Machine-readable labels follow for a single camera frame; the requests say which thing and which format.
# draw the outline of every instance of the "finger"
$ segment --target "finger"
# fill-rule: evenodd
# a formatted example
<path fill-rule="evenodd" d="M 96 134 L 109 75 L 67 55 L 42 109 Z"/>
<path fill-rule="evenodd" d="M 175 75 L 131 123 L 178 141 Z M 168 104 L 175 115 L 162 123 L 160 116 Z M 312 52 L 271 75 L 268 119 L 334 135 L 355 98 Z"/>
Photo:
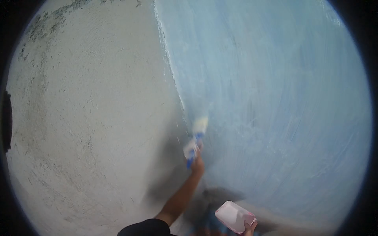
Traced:
<path fill-rule="evenodd" d="M 254 231 L 256 226 L 257 226 L 257 221 L 253 222 L 253 224 L 251 225 L 251 230 Z"/>
<path fill-rule="evenodd" d="M 244 221 L 244 227 L 245 227 L 245 233 L 251 231 L 251 226 L 246 221 Z"/>

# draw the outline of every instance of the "light blue painted wall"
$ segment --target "light blue painted wall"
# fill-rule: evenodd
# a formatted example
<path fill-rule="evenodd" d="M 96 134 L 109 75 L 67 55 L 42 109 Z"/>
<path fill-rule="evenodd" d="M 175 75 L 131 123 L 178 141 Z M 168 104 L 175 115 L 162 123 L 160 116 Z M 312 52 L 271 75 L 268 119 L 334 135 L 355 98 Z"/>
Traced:
<path fill-rule="evenodd" d="M 366 171 L 369 86 L 323 1 L 156 0 L 186 120 L 209 116 L 205 180 L 338 225 Z"/>

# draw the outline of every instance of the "white paint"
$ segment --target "white paint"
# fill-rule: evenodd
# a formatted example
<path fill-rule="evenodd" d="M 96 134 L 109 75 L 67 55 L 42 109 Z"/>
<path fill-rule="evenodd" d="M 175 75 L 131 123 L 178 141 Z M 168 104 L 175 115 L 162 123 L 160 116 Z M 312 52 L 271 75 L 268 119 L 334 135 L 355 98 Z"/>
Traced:
<path fill-rule="evenodd" d="M 152 2 L 136 6 L 47 1 L 15 51 L 7 158 L 41 235 L 116 235 L 153 217 L 188 173 L 176 141 L 186 125 Z M 157 197 L 152 190 L 177 168 L 181 178 Z"/>

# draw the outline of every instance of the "concrete wall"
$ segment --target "concrete wall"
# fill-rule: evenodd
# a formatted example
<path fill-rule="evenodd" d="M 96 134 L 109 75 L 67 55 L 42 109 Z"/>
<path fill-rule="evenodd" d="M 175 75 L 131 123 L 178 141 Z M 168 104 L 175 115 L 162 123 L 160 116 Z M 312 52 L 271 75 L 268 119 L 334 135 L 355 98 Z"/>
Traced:
<path fill-rule="evenodd" d="M 156 1 L 187 121 L 209 116 L 209 186 L 258 219 L 333 232 L 372 136 L 358 50 L 325 1 Z"/>
<path fill-rule="evenodd" d="M 49 0 L 22 36 L 7 158 L 36 230 L 115 235 L 153 217 L 189 173 L 185 120 L 206 115 L 211 194 L 243 199 L 281 233 L 332 233 L 358 193 L 372 128 L 337 14 L 324 1 L 155 4 Z"/>
<path fill-rule="evenodd" d="M 40 235 L 116 235 L 161 210 L 156 180 L 180 164 L 187 174 L 186 124 L 153 6 L 136 6 L 47 1 L 15 51 L 7 158 Z"/>

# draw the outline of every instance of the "pink paint container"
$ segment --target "pink paint container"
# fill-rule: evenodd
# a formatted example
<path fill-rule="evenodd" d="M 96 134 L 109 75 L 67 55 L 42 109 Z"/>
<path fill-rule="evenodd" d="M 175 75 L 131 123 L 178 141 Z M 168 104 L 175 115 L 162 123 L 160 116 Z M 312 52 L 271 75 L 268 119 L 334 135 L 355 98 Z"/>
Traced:
<path fill-rule="evenodd" d="M 222 224 L 237 234 L 242 234 L 245 231 L 244 221 L 250 226 L 256 221 L 254 214 L 231 201 L 223 203 L 215 211 L 215 216 Z"/>

